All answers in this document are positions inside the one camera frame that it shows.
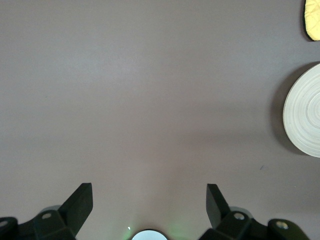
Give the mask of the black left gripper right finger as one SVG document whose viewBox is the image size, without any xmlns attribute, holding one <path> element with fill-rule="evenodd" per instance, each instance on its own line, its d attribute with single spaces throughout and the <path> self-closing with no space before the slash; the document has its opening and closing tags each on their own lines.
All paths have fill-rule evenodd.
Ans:
<svg viewBox="0 0 320 240">
<path fill-rule="evenodd" d="M 274 218 L 263 225 L 245 209 L 230 208 L 216 184 L 206 186 L 206 212 L 211 228 L 198 240 L 310 240 L 292 221 Z"/>
</svg>

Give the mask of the brown table cover sheet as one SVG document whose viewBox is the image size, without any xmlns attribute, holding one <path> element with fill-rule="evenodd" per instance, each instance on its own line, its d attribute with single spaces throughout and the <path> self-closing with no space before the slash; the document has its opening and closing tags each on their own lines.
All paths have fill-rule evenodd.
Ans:
<svg viewBox="0 0 320 240">
<path fill-rule="evenodd" d="M 320 63 L 305 0 L 0 0 L 0 217 L 91 183 L 78 240 L 196 240 L 206 186 L 320 240 L 320 158 L 288 139 Z"/>
</svg>

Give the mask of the round wooden plate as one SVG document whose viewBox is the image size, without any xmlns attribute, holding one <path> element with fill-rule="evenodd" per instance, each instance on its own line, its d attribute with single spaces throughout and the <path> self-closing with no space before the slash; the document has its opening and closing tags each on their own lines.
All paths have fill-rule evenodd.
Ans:
<svg viewBox="0 0 320 240">
<path fill-rule="evenodd" d="M 320 158 L 320 63 L 293 84 L 282 113 L 285 132 L 303 153 Z"/>
</svg>

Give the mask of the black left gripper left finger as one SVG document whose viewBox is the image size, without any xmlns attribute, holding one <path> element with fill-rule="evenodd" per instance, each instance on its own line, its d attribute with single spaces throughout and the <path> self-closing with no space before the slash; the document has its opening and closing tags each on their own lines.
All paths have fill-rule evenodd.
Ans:
<svg viewBox="0 0 320 240">
<path fill-rule="evenodd" d="M 77 240 L 92 210 L 92 184 L 82 183 L 57 209 L 46 209 L 27 222 L 0 217 L 0 240 Z"/>
</svg>

